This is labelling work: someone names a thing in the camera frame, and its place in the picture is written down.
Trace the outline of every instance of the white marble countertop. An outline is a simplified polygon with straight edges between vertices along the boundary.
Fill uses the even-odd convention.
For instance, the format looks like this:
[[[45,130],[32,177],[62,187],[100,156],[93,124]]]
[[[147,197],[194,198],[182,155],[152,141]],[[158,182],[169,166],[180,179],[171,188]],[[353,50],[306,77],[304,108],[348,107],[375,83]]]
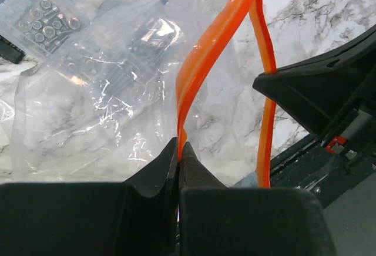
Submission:
[[[376,23],[376,0],[264,0],[265,13],[274,43],[277,66],[319,55],[345,44]],[[249,83],[262,72],[256,40],[250,21],[243,22],[234,37],[234,46],[242,75]],[[26,69],[37,65],[31,58],[13,65],[0,59],[0,93]],[[244,110],[249,123],[242,126],[242,138],[250,153],[239,165],[204,164],[221,181],[231,185],[256,168],[257,145],[264,98],[254,90],[244,93],[252,108]],[[304,137],[307,132],[283,110],[278,110],[274,130],[273,154],[277,154]],[[11,179],[12,164],[9,140],[0,130],[0,181]]]

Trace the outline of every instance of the red latch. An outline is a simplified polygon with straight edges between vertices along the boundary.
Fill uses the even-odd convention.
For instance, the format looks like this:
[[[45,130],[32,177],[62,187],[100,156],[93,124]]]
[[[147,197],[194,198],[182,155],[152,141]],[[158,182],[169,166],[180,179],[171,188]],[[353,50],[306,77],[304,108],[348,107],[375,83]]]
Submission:
[[[331,142],[326,146],[326,150],[332,154],[336,154],[336,152],[333,147],[335,146],[343,146],[347,142],[347,139],[341,136],[334,137]]]

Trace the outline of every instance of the wire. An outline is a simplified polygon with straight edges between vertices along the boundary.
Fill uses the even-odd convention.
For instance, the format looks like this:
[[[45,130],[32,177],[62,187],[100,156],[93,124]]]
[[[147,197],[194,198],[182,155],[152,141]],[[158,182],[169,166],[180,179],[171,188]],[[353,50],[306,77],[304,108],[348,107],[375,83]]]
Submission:
[[[249,16],[253,24],[254,34],[259,45],[261,60],[265,74],[276,73],[277,65],[274,56],[273,43],[263,12],[263,0],[256,0],[249,10]],[[259,187],[270,187],[270,157],[273,143],[273,126],[276,114],[276,103],[266,98],[263,120],[261,123],[260,140],[257,153],[257,180]]]
[[[210,69],[230,42],[255,0],[228,0],[186,58],[176,79],[179,159],[186,141],[184,123],[188,111]]]

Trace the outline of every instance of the black component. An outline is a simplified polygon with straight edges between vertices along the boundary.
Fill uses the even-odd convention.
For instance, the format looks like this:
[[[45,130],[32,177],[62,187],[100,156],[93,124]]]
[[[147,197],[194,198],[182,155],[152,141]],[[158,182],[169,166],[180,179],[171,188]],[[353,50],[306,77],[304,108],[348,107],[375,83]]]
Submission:
[[[124,183],[0,186],[0,255],[168,255],[177,140]]]
[[[0,36],[0,57],[14,64],[19,64],[25,57],[25,53],[10,43],[10,41]]]
[[[301,190],[184,188],[180,255],[336,255],[320,203]]]
[[[316,138],[329,142],[341,134],[341,123],[352,110],[361,104],[376,110],[375,53],[373,26],[337,49],[280,68],[273,75],[261,74],[253,87]]]
[[[310,193],[226,188],[189,143],[176,154],[124,183],[0,186],[0,255],[335,255]]]
[[[348,160],[331,154],[308,135],[272,159],[272,187],[298,187],[312,191],[326,208],[339,196],[376,174],[376,156],[370,155],[346,168]]]

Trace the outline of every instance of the plastic bag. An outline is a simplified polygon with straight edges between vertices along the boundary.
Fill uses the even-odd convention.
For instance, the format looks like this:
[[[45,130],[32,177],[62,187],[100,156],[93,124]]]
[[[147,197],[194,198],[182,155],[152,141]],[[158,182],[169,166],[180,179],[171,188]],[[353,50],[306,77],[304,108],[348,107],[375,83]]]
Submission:
[[[176,136],[179,67],[217,13],[208,1],[118,5],[21,74],[15,97],[0,100],[15,180],[124,180],[157,156]],[[236,137],[248,120],[237,116],[236,71],[230,44],[185,125],[201,161],[228,185],[252,170]]]

